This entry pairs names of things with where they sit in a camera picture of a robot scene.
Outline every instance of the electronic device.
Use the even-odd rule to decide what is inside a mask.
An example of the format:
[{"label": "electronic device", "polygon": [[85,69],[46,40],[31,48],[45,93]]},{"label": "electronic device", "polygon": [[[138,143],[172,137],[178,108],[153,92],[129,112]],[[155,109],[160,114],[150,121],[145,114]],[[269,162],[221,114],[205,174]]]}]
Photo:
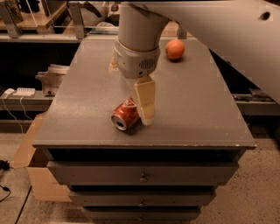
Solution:
[{"label": "electronic device", "polygon": [[35,88],[27,88],[27,87],[19,87],[16,92],[12,94],[12,96],[16,97],[33,97],[36,93]]},{"label": "electronic device", "polygon": [[15,89],[8,88],[3,92],[3,98],[8,98],[12,93],[15,92]]}]

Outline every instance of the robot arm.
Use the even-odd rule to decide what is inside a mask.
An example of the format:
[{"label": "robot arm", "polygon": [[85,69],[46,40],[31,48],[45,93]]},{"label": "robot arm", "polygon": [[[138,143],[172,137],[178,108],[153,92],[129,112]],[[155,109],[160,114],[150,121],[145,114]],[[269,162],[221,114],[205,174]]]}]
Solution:
[{"label": "robot arm", "polygon": [[[156,69],[161,31],[170,20],[280,103],[280,10],[262,0],[122,3],[115,61],[131,86]],[[151,84],[148,89],[144,105],[153,104]]]}]

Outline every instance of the soda can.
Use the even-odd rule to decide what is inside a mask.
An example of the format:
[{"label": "soda can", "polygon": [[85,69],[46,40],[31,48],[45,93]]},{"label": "soda can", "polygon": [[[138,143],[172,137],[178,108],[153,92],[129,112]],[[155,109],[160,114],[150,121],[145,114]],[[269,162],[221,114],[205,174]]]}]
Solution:
[{"label": "soda can", "polygon": [[119,130],[127,130],[133,126],[139,119],[137,112],[137,105],[134,103],[132,97],[121,103],[111,116],[113,124]]}]

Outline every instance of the can lid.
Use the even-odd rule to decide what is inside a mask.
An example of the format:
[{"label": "can lid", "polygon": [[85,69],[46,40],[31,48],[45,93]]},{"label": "can lid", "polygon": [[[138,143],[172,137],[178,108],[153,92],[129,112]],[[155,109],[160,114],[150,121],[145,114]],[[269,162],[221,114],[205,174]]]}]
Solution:
[{"label": "can lid", "polygon": [[119,129],[119,130],[126,130],[127,126],[125,121],[117,115],[112,115],[111,116],[111,120],[113,122],[113,124]]}]

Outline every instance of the table top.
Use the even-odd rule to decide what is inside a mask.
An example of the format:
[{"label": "table top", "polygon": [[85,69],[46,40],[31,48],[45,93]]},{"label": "table top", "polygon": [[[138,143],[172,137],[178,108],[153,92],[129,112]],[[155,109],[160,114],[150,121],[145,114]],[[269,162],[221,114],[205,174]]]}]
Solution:
[{"label": "table top", "polygon": [[208,49],[184,40],[179,62],[165,56],[152,75],[156,115],[151,126],[120,131],[114,109],[130,96],[124,78],[111,73],[113,39],[83,39],[38,131],[35,147],[254,148],[256,143]]}]

